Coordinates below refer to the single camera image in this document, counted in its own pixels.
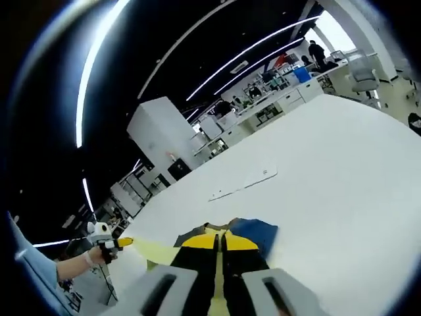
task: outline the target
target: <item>human arm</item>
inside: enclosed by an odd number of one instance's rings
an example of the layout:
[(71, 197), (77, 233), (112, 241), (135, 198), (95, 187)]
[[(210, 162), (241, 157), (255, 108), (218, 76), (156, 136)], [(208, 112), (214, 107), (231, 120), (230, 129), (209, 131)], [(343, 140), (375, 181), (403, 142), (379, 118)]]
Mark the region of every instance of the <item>human arm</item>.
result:
[[(102, 251), (99, 247), (93, 247), (88, 252), (93, 264), (104, 263)], [(57, 280), (63, 281), (74, 278), (87, 271), (91, 265), (88, 263), (84, 254), (78, 255), (69, 260), (60, 261), (57, 263)]]

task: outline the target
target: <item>wristband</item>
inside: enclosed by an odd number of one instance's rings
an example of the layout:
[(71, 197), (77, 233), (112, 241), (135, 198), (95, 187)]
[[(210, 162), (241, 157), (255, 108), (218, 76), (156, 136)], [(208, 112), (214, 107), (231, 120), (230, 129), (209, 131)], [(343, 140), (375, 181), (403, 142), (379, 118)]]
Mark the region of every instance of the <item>wristband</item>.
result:
[(87, 252), (87, 251), (85, 251), (85, 252), (84, 252), (84, 258), (85, 258), (86, 263), (87, 263), (90, 267), (93, 267), (93, 266), (95, 265), (95, 264), (93, 263), (92, 259), (91, 259), (91, 256), (89, 255), (89, 252)]

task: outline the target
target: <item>white tabletop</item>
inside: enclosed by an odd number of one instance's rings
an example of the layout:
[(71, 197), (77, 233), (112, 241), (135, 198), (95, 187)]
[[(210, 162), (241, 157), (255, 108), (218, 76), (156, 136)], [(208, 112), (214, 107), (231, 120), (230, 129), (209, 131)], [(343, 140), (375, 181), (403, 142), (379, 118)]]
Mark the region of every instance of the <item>white tabletop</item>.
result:
[[(421, 246), (421, 138), (360, 103), (320, 95), (154, 197), (124, 232), (164, 245), (205, 222), (279, 226), (268, 263), (310, 288), (328, 313), (383, 315), (414, 274)], [(241, 186), (269, 163), (278, 174)], [(127, 247), (110, 264), (117, 295), (144, 272)]]

